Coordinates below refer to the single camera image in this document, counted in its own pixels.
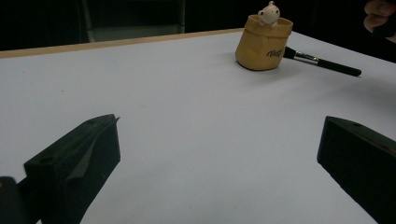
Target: white table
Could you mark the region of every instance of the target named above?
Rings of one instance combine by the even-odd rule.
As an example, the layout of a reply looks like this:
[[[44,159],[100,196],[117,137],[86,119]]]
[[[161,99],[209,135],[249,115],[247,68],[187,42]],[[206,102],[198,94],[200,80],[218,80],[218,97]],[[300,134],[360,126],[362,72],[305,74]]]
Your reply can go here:
[[[396,66],[292,33],[362,70],[242,68],[240,32],[0,59],[0,175],[87,119],[118,122],[121,162],[82,223],[375,223],[317,163],[326,116],[396,139]]]

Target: figurine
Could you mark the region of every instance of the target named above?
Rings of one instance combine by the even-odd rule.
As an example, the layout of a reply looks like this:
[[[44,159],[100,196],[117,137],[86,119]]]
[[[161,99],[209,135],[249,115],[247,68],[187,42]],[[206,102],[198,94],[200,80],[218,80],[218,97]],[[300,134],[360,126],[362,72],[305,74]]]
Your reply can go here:
[[[280,11],[274,1],[270,1],[268,6],[259,11],[259,24],[264,26],[270,25],[272,29],[277,27],[277,19],[279,19]]]

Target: dark background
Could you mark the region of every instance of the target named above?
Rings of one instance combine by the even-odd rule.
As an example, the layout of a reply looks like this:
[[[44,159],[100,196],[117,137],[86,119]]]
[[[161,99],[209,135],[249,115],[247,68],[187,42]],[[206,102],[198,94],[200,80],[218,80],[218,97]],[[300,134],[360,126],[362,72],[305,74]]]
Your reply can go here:
[[[177,3],[89,0],[93,27],[177,22]],[[293,31],[396,63],[396,44],[363,27],[366,0],[276,0]],[[239,28],[268,5],[258,0],[187,0],[186,33]],[[80,0],[0,0],[0,50],[88,42]]]

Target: tan paper bag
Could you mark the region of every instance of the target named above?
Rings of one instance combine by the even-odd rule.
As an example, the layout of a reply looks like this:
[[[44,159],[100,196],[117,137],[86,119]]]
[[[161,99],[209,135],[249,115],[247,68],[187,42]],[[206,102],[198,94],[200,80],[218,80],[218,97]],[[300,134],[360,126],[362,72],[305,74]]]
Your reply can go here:
[[[279,66],[293,23],[283,18],[277,27],[259,25],[259,16],[250,15],[235,52],[236,60],[247,69],[268,70]]]

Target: table edge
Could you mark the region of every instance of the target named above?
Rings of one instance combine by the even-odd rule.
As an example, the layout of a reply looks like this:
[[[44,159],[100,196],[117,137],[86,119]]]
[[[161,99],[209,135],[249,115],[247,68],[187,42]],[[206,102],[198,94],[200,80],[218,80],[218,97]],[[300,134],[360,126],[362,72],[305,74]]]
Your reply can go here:
[[[0,59],[24,57],[24,56],[32,56],[32,55],[42,55],[42,54],[51,54],[51,53],[61,53],[61,52],[78,51],[78,50],[85,50],[85,49],[110,48],[110,47],[118,47],[118,46],[124,46],[124,45],[133,45],[133,44],[143,44],[143,43],[151,43],[151,42],[159,42],[159,41],[167,41],[167,40],[185,39],[185,38],[192,38],[192,37],[199,37],[199,36],[206,36],[206,35],[222,35],[222,34],[242,32],[242,31],[243,31],[243,28],[234,28],[234,29],[227,29],[227,30],[204,31],[204,32],[186,33],[186,34],[178,34],[178,35],[158,35],[158,36],[149,36],[149,37],[141,37],[141,38],[111,40],[111,41],[103,41],[103,42],[84,43],[84,44],[76,44],[76,45],[64,45],[64,46],[45,47],[45,48],[36,48],[36,49],[4,50],[4,51],[0,51]]]

